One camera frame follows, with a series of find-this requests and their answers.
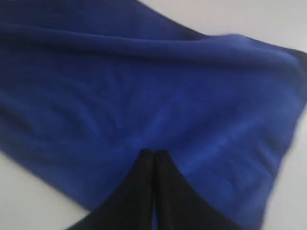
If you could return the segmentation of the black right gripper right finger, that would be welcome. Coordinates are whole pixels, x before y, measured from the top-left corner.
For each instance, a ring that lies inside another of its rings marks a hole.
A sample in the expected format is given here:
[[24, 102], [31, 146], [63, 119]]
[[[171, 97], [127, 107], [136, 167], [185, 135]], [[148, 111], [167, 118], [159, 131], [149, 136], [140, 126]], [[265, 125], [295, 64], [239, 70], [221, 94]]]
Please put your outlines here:
[[160, 230], [238, 230], [203, 200], [178, 170], [168, 151], [155, 154], [155, 202]]

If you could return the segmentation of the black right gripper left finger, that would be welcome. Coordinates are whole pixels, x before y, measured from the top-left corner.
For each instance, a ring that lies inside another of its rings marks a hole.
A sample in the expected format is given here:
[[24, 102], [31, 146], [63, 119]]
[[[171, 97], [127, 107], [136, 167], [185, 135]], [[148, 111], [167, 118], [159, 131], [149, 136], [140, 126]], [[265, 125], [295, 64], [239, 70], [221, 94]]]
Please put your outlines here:
[[154, 153], [138, 158], [112, 195], [70, 230], [150, 230], [152, 228]]

